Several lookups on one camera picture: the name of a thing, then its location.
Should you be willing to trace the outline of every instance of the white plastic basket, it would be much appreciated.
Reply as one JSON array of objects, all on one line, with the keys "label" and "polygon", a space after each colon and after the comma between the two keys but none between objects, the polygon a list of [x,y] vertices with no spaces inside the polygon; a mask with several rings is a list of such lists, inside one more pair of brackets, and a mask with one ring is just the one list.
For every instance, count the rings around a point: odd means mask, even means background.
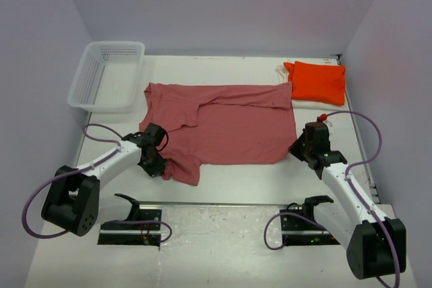
[{"label": "white plastic basket", "polygon": [[131,111],[144,49],[140,42],[92,42],[87,45],[67,103],[91,112]]}]

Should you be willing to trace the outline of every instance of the orange cloth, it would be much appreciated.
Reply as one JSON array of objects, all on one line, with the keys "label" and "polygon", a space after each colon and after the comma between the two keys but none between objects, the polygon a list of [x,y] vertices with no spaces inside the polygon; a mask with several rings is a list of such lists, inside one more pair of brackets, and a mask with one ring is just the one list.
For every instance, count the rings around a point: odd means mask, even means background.
[{"label": "orange cloth", "polygon": [[292,98],[345,105],[345,67],[316,65],[296,61],[285,62],[288,81],[292,82]]}]

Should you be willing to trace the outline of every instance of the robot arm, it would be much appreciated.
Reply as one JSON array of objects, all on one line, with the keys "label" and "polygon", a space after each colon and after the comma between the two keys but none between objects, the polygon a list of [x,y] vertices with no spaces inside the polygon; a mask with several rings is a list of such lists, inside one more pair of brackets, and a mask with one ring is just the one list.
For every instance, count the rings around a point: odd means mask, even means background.
[{"label": "robot arm", "polygon": [[[149,124],[144,132],[128,134],[119,141],[119,148],[110,150],[78,170],[93,167],[87,172],[71,175],[51,184],[42,209],[42,218],[77,236],[87,234],[95,224],[127,219],[136,201],[117,194],[99,199],[99,192],[111,180],[133,165],[141,166],[151,177],[162,174],[167,162],[157,150],[167,132]],[[105,157],[119,152],[105,162]],[[74,171],[63,166],[55,175]]]},{"label": "robot arm", "polygon": [[[306,161],[319,179],[334,193],[338,202],[328,196],[307,198],[302,210],[304,217],[322,225],[344,247],[348,264],[358,279],[395,273],[388,242],[377,219],[384,224],[395,245],[400,272],[406,268],[406,230],[399,219],[389,217],[376,206],[350,173],[345,174],[346,159],[330,149],[329,129],[325,123],[307,123],[302,135],[290,152]],[[347,179],[357,191],[354,193]]]}]

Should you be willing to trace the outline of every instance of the white table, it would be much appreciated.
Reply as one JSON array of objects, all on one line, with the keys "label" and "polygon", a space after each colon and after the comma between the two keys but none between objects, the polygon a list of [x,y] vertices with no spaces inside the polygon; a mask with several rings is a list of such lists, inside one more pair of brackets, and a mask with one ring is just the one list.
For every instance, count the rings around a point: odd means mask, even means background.
[{"label": "white table", "polygon": [[[134,110],[126,114],[95,113],[90,122],[108,125],[121,134],[136,132],[146,114],[143,92],[149,82],[185,85],[278,84],[275,68],[285,60],[280,57],[147,56]],[[335,59],[299,60],[337,64]],[[294,109],[297,135],[301,134],[305,123],[314,121],[322,112]],[[360,161],[362,157],[351,116],[336,115],[331,118],[331,122],[334,128],[332,148],[341,150],[349,162]],[[90,128],[89,133],[115,138],[108,131],[96,127]],[[108,149],[109,144],[85,139],[79,164],[97,158]],[[287,204],[302,202],[309,196],[331,195],[331,191],[317,179],[306,163],[292,156],[275,165],[203,165],[200,172],[199,185],[193,187],[174,180],[150,178],[140,167],[134,166],[114,179],[101,195],[112,196],[121,192],[141,201],[227,204]],[[357,167],[353,172],[364,190],[370,193],[365,168]]]},{"label": "white table", "polygon": [[[149,82],[178,84],[276,84],[275,67],[282,58],[146,57],[141,90]],[[334,60],[303,59],[335,64]],[[140,91],[134,111],[128,114],[93,114],[91,121],[135,132],[146,112]],[[297,133],[320,111],[294,111]],[[331,119],[331,143],[349,161],[361,159],[349,115]],[[94,136],[111,136],[92,129]],[[109,145],[84,141],[80,163],[105,152]],[[369,192],[365,170],[354,170]],[[381,287],[375,279],[359,281],[348,268],[340,246],[290,247],[270,251],[263,243],[263,228],[278,212],[274,204],[302,202],[305,197],[331,192],[306,164],[286,159],[276,165],[201,167],[198,187],[176,181],[151,179],[132,167],[112,181],[102,196],[116,192],[139,200],[189,203],[272,204],[273,206],[166,206],[162,219],[173,227],[173,236],[161,246],[98,246],[98,227],[88,235],[64,235],[40,240],[26,288],[195,288],[195,287]],[[391,206],[383,209],[392,214]],[[43,233],[58,231],[45,223]],[[280,223],[269,228],[269,241],[281,243]],[[385,278],[393,283],[393,277]],[[401,287],[415,287],[408,263]]]}]

